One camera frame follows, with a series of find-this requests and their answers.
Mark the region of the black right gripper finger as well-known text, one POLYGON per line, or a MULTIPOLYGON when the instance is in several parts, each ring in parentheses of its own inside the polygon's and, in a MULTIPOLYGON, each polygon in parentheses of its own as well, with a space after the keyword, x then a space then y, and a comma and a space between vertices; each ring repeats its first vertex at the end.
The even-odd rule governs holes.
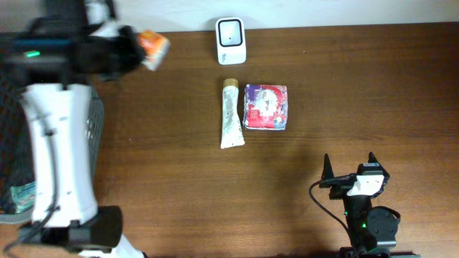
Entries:
POLYGON ((334 178, 334 173, 331 165, 329 155, 326 153, 323 160, 323 171, 321 174, 321 180, 329 180, 334 178))
POLYGON ((378 162, 379 161, 377 160, 376 156, 372 152, 369 152, 368 163, 378 163, 378 162))

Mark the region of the orange tissue packet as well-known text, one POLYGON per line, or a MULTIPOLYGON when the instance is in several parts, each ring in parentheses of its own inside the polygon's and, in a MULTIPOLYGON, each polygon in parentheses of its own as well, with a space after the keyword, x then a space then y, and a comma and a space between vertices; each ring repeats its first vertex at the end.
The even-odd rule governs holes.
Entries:
POLYGON ((146 53, 142 63, 152 71, 158 69, 171 45, 165 36, 150 30, 138 35, 138 43, 146 53))

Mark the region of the red purple tissue pack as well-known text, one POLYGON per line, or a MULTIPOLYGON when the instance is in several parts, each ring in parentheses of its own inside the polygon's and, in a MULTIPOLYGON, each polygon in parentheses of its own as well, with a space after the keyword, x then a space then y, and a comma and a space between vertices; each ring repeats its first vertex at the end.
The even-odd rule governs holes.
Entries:
POLYGON ((288 91, 285 85, 246 85, 243 125, 247 130, 285 130, 288 91))

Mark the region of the white cream tube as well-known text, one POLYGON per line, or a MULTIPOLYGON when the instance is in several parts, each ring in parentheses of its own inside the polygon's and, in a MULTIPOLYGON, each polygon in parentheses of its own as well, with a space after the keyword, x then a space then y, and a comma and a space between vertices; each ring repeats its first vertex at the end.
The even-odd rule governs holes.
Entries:
POLYGON ((223 82, 222 90, 222 139, 220 148, 232 148, 245 144, 240 117, 237 113, 239 82, 228 78, 223 82))

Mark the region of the green wet wipes pack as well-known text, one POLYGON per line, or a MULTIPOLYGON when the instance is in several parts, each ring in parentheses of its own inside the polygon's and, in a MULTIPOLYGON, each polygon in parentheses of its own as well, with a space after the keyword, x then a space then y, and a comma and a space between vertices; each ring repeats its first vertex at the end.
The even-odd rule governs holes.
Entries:
POLYGON ((22 213, 34 205, 35 182, 10 188, 11 199, 14 203, 14 213, 22 213))

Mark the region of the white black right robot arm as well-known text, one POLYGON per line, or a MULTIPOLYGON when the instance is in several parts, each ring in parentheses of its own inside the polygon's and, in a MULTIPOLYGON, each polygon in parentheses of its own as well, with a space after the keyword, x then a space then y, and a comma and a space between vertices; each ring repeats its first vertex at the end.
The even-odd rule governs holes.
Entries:
POLYGON ((413 252, 393 252, 396 234, 401 222, 398 211, 386 206, 374 206, 372 200, 383 193, 390 179, 389 173, 369 153, 368 161, 361 163, 355 173, 335 176, 329 155, 323 158, 321 179, 309 188, 313 202, 345 229, 350 246, 342 247, 338 257, 418 257, 413 252), (345 221, 332 214, 313 196, 313 188, 327 188, 330 200, 342 200, 345 221))

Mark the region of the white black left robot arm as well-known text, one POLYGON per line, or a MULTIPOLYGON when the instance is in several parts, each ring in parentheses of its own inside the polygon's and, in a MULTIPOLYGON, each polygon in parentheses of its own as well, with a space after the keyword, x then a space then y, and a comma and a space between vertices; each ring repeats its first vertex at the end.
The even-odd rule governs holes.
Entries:
POLYGON ((19 88, 35 178, 30 220, 4 247, 59 247, 81 257, 142 257, 123 234, 118 206, 100 206, 87 139, 90 78, 107 80, 142 63, 133 30, 117 21, 113 1, 46 1, 44 15, 7 43, 4 65, 19 88))

